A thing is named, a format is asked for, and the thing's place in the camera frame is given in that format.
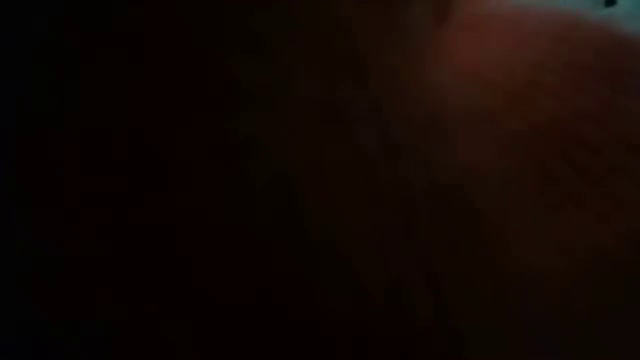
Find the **coral sock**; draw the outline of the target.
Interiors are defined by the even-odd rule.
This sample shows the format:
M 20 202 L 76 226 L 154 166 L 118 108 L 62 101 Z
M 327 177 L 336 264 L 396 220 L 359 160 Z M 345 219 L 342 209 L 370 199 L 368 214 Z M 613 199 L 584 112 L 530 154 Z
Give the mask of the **coral sock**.
M 640 360 L 640 31 L 0 0 L 0 360 Z

